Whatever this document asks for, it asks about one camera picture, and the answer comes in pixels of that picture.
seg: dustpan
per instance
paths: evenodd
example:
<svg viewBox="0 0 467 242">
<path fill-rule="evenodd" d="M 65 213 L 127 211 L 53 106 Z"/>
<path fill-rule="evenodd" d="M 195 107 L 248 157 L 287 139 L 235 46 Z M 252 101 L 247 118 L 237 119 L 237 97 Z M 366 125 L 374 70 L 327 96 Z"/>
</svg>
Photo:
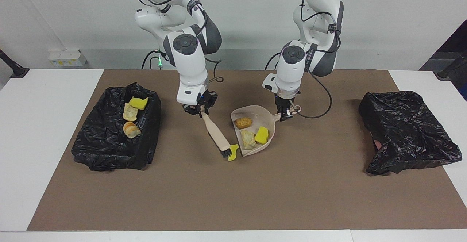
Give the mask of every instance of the dustpan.
<svg viewBox="0 0 467 242">
<path fill-rule="evenodd" d="M 298 111 L 301 110 L 300 106 L 296 106 Z M 242 135 L 240 133 L 240 129 L 235 126 L 235 120 L 238 118 L 247 117 L 252 119 L 253 124 L 243 130 L 250 131 L 256 134 L 261 126 L 267 128 L 269 131 L 269 138 L 265 144 L 255 144 L 253 150 L 245 150 L 242 141 Z M 230 118 L 232 119 L 233 127 L 235 129 L 235 134 L 237 135 L 238 143 L 240 145 L 240 151 L 242 152 L 242 157 L 246 157 L 252 154 L 256 154 L 262 150 L 264 150 L 272 141 L 272 138 L 275 134 L 275 123 L 281 119 L 281 114 L 271 114 L 267 109 L 257 105 L 251 105 L 242 107 L 240 109 L 236 109 L 230 114 Z"/>
</svg>

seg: plastic bag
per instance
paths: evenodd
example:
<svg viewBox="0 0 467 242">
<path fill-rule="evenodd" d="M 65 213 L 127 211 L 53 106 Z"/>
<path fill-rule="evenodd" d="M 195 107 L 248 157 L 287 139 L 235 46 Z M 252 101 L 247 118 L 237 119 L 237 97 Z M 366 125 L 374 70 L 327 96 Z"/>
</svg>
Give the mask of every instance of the plastic bag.
<svg viewBox="0 0 467 242">
<path fill-rule="evenodd" d="M 131 97 L 149 97 L 134 122 L 142 134 L 129 139 L 123 132 L 123 109 Z M 93 171 L 142 169 L 154 157 L 161 122 L 161 101 L 154 91 L 134 83 L 107 88 L 86 118 L 72 147 L 75 162 Z"/>
<path fill-rule="evenodd" d="M 382 175 L 462 160 L 459 147 L 413 91 L 367 93 L 359 113 L 377 150 L 367 172 Z"/>
</svg>

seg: yellow object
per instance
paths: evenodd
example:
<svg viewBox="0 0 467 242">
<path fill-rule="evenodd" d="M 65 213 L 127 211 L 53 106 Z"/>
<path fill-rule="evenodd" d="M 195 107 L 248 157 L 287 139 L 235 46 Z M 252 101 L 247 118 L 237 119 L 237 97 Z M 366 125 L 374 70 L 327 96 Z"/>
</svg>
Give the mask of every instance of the yellow object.
<svg viewBox="0 0 467 242">
<path fill-rule="evenodd" d="M 255 136 L 255 141 L 260 144 L 266 144 L 267 138 L 269 137 L 269 131 L 267 128 L 261 126 Z"/>
<path fill-rule="evenodd" d="M 130 102 L 128 102 L 128 104 L 130 104 L 133 108 L 144 110 L 147 104 L 147 99 L 148 98 L 139 99 L 139 98 L 131 97 L 131 100 Z"/>
<path fill-rule="evenodd" d="M 232 154 L 229 157 L 229 162 L 237 159 L 237 149 L 240 148 L 238 144 L 234 144 L 230 146 L 230 150 L 232 151 Z"/>
</svg>

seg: open black trash bag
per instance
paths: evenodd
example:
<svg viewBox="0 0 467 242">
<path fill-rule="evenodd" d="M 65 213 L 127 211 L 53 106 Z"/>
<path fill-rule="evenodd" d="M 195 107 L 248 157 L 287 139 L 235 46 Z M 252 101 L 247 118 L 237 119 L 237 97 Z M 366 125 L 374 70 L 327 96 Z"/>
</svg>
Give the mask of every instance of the open black trash bag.
<svg viewBox="0 0 467 242">
<path fill-rule="evenodd" d="M 134 122 L 142 134 L 129 139 L 123 132 L 123 109 L 132 97 L 145 99 Z M 152 162 L 161 122 L 161 101 L 154 91 L 133 83 L 107 88 L 93 107 L 72 147 L 75 162 L 93 171 L 132 168 L 141 170 Z"/>
<path fill-rule="evenodd" d="M 367 93 L 359 112 L 377 150 L 366 170 L 370 174 L 432 168 L 462 160 L 459 147 L 413 91 Z"/>
</svg>

